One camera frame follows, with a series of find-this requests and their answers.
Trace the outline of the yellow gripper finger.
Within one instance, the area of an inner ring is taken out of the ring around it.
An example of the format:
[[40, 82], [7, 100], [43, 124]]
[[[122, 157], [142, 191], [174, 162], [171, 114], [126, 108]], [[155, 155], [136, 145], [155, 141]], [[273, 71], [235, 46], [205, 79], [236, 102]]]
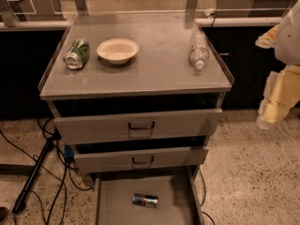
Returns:
[[256, 124], [274, 128], [300, 101], [300, 67], [288, 65], [280, 72], [271, 71], [264, 87]]
[[274, 48], [276, 45], [278, 28], [279, 25], [276, 25], [263, 35], [259, 36], [255, 41], [255, 45], [264, 49]]

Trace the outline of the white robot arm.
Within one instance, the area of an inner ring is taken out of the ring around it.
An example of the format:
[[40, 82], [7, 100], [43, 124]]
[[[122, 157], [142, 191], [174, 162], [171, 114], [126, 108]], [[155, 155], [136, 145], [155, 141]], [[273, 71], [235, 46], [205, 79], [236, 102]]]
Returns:
[[273, 48], [276, 59], [286, 65], [280, 72], [271, 71], [265, 83], [256, 123], [261, 129], [270, 129], [300, 101], [300, 1], [280, 24], [258, 37], [255, 45]]

